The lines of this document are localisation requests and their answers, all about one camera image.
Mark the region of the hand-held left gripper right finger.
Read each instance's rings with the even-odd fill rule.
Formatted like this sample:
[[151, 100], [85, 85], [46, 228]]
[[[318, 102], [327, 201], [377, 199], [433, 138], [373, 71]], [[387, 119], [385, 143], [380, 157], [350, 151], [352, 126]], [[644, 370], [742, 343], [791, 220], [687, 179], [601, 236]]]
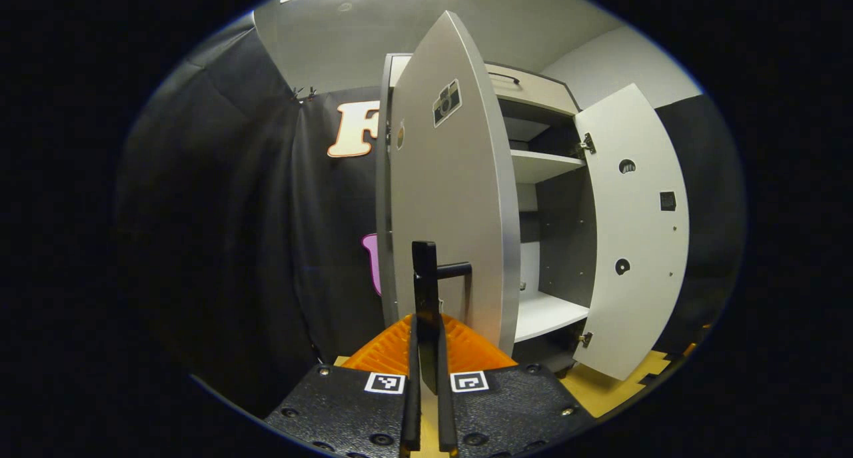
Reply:
[[458, 319], [438, 336], [439, 446], [452, 457], [530, 457], [584, 433], [591, 413], [541, 363], [517, 363]]

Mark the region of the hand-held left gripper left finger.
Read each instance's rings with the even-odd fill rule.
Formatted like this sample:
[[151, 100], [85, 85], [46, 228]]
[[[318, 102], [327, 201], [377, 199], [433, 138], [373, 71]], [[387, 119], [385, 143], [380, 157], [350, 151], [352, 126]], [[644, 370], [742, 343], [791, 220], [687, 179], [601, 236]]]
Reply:
[[318, 364], [265, 418], [310, 450], [333, 457], [409, 457], [420, 449], [417, 325], [390, 325], [339, 366]]

